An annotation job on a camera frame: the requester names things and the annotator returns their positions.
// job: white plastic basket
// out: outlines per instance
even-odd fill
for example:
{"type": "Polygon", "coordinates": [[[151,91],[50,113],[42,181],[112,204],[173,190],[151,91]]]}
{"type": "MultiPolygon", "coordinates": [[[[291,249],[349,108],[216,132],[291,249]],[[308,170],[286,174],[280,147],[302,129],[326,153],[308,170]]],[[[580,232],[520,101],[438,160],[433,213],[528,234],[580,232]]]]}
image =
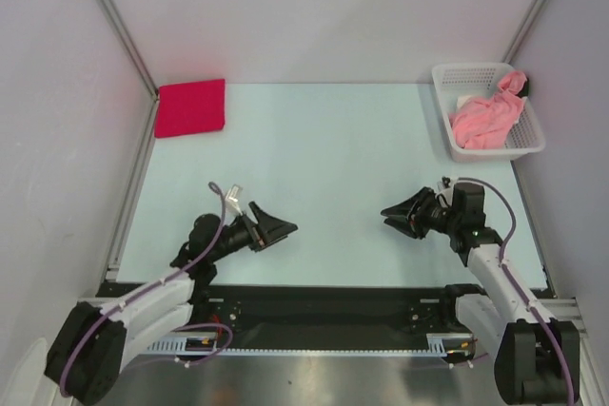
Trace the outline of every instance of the white plastic basket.
{"type": "Polygon", "coordinates": [[[521,118],[510,130],[503,149],[463,149],[455,143],[448,115],[457,110],[457,99],[462,95],[492,96],[497,91],[499,80],[512,70],[512,66],[492,62],[442,64],[433,68],[436,101],[442,112],[454,161],[513,161],[545,148],[543,132],[530,101],[524,105],[521,118]]]}

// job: reflective metal surface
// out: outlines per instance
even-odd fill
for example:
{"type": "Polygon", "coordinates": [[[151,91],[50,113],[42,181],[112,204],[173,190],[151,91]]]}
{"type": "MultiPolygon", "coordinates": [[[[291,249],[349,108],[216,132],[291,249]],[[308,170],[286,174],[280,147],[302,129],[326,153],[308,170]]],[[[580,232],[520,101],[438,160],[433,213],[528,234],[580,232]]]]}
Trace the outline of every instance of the reflective metal surface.
{"type": "Polygon", "coordinates": [[[121,375],[101,406],[502,406],[486,358],[219,357],[186,370],[160,362],[121,375]]]}

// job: red square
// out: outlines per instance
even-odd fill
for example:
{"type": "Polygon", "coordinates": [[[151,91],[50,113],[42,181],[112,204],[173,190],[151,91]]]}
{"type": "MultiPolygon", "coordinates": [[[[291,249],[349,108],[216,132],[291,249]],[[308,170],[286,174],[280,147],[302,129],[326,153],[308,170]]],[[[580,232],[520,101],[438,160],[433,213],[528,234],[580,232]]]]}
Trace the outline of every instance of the red square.
{"type": "Polygon", "coordinates": [[[156,138],[222,130],[225,126],[225,80],[161,86],[156,138]]]}

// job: white table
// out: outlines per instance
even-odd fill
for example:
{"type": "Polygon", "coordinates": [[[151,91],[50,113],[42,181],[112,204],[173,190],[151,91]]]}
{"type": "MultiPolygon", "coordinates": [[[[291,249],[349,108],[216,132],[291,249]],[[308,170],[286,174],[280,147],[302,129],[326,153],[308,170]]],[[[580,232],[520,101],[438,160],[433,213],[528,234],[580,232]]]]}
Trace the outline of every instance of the white table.
{"type": "MultiPolygon", "coordinates": [[[[218,262],[216,284],[437,287],[476,282],[445,235],[408,239],[381,209],[442,176],[477,177],[514,206],[508,247],[530,287],[546,280],[510,163],[454,163],[428,85],[228,85],[221,132],[157,140],[118,281],[158,278],[193,221],[219,213],[207,189],[241,185],[242,201],[300,229],[266,251],[218,262]]],[[[504,235],[507,211],[489,191],[487,224],[504,235]]]]}

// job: pink towel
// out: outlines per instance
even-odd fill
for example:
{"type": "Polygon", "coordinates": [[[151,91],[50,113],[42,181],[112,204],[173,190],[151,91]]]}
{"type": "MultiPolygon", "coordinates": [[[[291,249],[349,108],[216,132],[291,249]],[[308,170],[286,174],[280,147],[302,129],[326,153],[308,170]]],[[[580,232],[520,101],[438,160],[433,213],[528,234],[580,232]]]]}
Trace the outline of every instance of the pink towel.
{"type": "Polygon", "coordinates": [[[449,115],[455,141],[465,149],[500,149],[524,108],[518,94],[526,76],[521,71],[505,75],[490,99],[472,97],[456,113],[449,115]]]}

